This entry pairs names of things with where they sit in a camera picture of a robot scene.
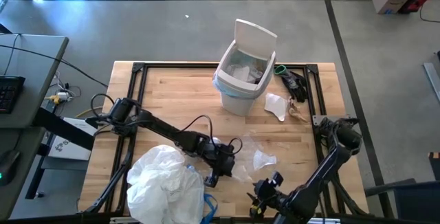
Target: trash can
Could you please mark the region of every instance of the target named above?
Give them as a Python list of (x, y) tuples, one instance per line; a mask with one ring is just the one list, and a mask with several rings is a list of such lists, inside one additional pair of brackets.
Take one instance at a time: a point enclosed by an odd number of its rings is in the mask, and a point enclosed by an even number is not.
[(221, 92), (221, 104), (229, 112), (247, 115), (255, 99), (266, 89), (276, 62), (274, 33), (237, 19), (234, 40), (226, 50), (213, 84)]

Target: wooden table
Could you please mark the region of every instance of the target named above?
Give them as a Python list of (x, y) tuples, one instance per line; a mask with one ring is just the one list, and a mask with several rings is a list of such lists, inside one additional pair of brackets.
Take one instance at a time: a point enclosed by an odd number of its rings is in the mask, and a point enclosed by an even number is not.
[[(115, 62), (111, 74), (107, 94), (113, 99), (126, 97), (131, 68), (133, 62)], [(344, 115), (345, 108), (339, 86), (338, 76), (333, 63), (318, 63), (324, 101), (327, 115)], [(304, 123), (287, 115), (284, 122), (279, 122), (272, 114), (264, 110), (265, 94), (274, 93), (286, 99), (289, 93), (281, 82), (281, 78), (272, 77), (266, 92), (260, 96), (252, 111), (247, 117), (240, 117), (227, 112), (221, 107), (219, 92), (212, 86), (212, 75), (215, 69), (180, 69), (180, 68), (154, 68), (149, 69), (144, 92), (142, 108), (149, 110), (153, 115), (165, 122), (184, 128), (198, 115), (206, 114), (212, 119), (214, 136), (223, 142), (229, 142), (233, 137), (244, 137), (243, 150), (236, 155), (235, 170), (248, 168), (252, 163), (255, 148), (260, 148), (264, 153), (275, 155), (277, 164), (266, 166), (249, 174), (252, 179), (247, 179), (248, 173), (237, 174), (240, 179), (220, 177), (215, 188), (206, 188), (206, 192), (214, 195), (219, 202), (216, 216), (246, 217), (249, 213), (251, 201), (246, 192), (253, 193), (252, 181), (270, 177), (273, 170), (279, 171), (284, 182), (280, 189), (287, 194), (297, 186), (305, 183), (312, 172), (318, 167), (316, 150), (310, 122)], [(306, 103), (298, 104), (302, 116), (310, 121), (309, 109)], [(110, 109), (111, 103), (105, 100), (103, 111)], [(208, 123), (205, 120), (197, 121), (191, 126), (194, 131), (208, 133)], [(104, 133), (96, 138), (89, 167), (85, 177), (79, 210), (89, 207), (108, 184), (115, 154), (118, 137)], [(137, 134), (133, 163), (150, 148), (173, 143), (154, 132), (140, 128)], [(191, 161), (201, 174), (208, 174), (209, 167), (200, 161)], [(358, 161), (352, 157), (339, 171), (342, 185), (356, 201), (368, 212), (366, 198)], [(113, 210), (118, 204), (119, 186), (113, 198)], [(336, 210), (336, 198), (331, 188), (331, 200)], [(266, 216), (273, 216), (275, 211), (266, 211)]]

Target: plastic bag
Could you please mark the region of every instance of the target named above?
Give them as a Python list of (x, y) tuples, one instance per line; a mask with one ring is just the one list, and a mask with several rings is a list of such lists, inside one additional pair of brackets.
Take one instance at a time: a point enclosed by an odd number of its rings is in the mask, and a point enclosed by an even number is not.
[(200, 224), (204, 208), (204, 183), (200, 174), (184, 167), (184, 156), (175, 148), (150, 149), (130, 169), (127, 202), (130, 215), (142, 223)]

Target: gray floor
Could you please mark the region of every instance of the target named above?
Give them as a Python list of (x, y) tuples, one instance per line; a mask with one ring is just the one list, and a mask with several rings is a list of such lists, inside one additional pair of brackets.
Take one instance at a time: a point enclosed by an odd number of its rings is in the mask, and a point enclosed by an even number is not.
[[(440, 106), (421, 65), (433, 62), (440, 69), (433, 54), (440, 50), (440, 25), (418, 14), (377, 15), (370, 1), (332, 4), (385, 182), (433, 180), (427, 154), (440, 150)], [(429, 1), (423, 15), (440, 19), (439, 4)], [(237, 18), (278, 34), (280, 62), (334, 62), (347, 113), (354, 113), (324, 1), (9, 0), (0, 13), (13, 32), (69, 37), (65, 59), (103, 82), (115, 60), (219, 60)], [(72, 69), (59, 70), (65, 82), (82, 88), (82, 96), (66, 105), (67, 117), (105, 92)], [(364, 186), (373, 186), (364, 150), (358, 159)], [(48, 172), (41, 184), (47, 196), (21, 197), (12, 218), (75, 212), (83, 177)], [(370, 207), (376, 212), (377, 202)]]

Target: black glove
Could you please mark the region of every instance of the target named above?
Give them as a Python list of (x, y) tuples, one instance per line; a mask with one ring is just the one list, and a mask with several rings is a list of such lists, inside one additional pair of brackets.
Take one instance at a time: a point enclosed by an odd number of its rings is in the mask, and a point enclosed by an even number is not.
[(280, 65), (275, 69), (275, 74), (280, 76), (283, 80), (283, 84), (289, 90), (291, 98), (295, 99), (298, 102), (305, 102), (307, 99), (307, 92), (305, 90), (305, 79), (303, 76), (288, 71), (284, 65)]

